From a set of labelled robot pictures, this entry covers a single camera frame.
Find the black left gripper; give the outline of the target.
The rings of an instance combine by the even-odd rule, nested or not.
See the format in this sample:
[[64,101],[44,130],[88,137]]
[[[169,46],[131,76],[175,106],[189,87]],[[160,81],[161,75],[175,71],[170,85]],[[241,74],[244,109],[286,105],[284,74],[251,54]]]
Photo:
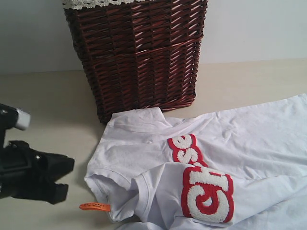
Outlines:
[[[73,171],[75,159],[37,151],[25,141],[9,141],[0,150],[0,197],[27,199],[31,189],[37,186],[39,164],[43,175],[55,182]],[[48,184],[43,200],[53,205],[64,202],[68,188],[67,184]]]

